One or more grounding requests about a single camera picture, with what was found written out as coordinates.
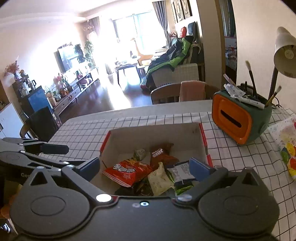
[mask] drawer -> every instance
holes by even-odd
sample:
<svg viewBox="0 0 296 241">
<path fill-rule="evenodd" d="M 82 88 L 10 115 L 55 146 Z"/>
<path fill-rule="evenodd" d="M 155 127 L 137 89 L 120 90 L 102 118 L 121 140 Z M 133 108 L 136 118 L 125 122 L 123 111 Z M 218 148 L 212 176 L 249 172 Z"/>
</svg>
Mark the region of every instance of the drawer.
<svg viewBox="0 0 296 241">
<path fill-rule="evenodd" d="M 75 98 L 80 92 L 80 88 L 76 88 L 73 92 L 71 92 L 72 98 Z"/>
<path fill-rule="evenodd" d="M 58 106 L 54 109 L 54 111 L 57 113 L 57 115 L 59 115 L 69 103 L 70 101 L 67 97 L 61 103 L 58 104 Z"/>
</svg>

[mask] checkered tablecloth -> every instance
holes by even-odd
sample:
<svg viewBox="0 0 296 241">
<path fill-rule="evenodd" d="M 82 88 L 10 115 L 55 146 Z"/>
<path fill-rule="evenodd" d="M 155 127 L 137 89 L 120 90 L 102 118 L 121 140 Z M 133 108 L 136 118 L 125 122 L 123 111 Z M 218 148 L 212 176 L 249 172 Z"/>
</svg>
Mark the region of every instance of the checkered tablecloth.
<svg viewBox="0 0 296 241">
<path fill-rule="evenodd" d="M 269 125 L 294 115 L 291 110 L 275 109 Z M 68 120 L 50 143 L 68 145 L 66 155 L 45 155 L 52 160 L 81 160 L 99 156 L 100 147 L 109 130 L 120 127 L 163 125 L 173 123 L 201 122 L 213 165 L 222 165 L 229 171 L 252 167 L 272 192 L 279 208 L 279 220 L 272 234 L 281 241 L 296 239 L 296 183 L 293 182 L 277 145 L 266 130 L 247 146 L 238 146 L 212 119 L 211 112 L 153 115 L 94 121 L 72 122 Z"/>
</svg>

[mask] dining table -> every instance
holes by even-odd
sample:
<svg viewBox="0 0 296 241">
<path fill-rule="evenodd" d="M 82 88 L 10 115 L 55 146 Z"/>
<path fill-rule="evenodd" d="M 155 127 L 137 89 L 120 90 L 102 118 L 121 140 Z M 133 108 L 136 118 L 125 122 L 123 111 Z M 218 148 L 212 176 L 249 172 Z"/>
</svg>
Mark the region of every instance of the dining table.
<svg viewBox="0 0 296 241">
<path fill-rule="evenodd" d="M 213 166 L 229 171 L 252 167 L 263 180 L 280 207 L 280 218 L 272 234 L 279 238 L 288 232 L 296 236 L 296 183 L 282 161 L 278 146 L 265 130 L 247 145 L 238 145 L 212 119 L 212 100 L 165 103 L 112 110 L 67 120 L 49 143 L 68 145 L 65 155 L 40 154 L 52 160 L 87 160 L 100 156 L 107 133 L 115 128 L 199 122 L 202 124 Z M 269 125 L 294 115 L 290 109 L 273 109 Z"/>
</svg>

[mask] television screen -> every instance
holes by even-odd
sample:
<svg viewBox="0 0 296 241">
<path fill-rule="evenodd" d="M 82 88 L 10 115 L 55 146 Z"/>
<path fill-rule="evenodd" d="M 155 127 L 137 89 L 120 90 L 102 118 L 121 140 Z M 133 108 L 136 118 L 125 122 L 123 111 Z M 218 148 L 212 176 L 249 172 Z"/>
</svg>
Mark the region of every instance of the television screen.
<svg viewBox="0 0 296 241">
<path fill-rule="evenodd" d="M 58 49 L 65 72 L 85 61 L 79 44 Z"/>
</svg>

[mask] framed picture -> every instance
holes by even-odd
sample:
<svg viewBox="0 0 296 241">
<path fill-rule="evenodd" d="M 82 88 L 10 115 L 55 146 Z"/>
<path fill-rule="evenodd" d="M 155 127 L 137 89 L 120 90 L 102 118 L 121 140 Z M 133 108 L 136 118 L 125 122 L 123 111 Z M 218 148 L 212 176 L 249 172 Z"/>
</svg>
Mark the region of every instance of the framed picture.
<svg viewBox="0 0 296 241">
<path fill-rule="evenodd" d="M 174 3 L 172 3 L 172 10 L 173 10 L 173 15 L 174 15 L 175 23 L 178 23 L 177 15 L 176 15 L 176 9 L 175 9 Z"/>
<path fill-rule="evenodd" d="M 177 20 L 179 23 L 180 21 L 184 20 L 184 14 L 183 14 L 181 0 L 174 0 L 174 5 L 175 5 L 175 9 L 176 9 Z"/>
<path fill-rule="evenodd" d="M 189 18 L 192 16 L 192 11 L 190 7 L 190 2 L 189 0 L 181 0 L 181 4 L 183 7 L 183 12 L 184 12 L 184 18 Z"/>
</svg>

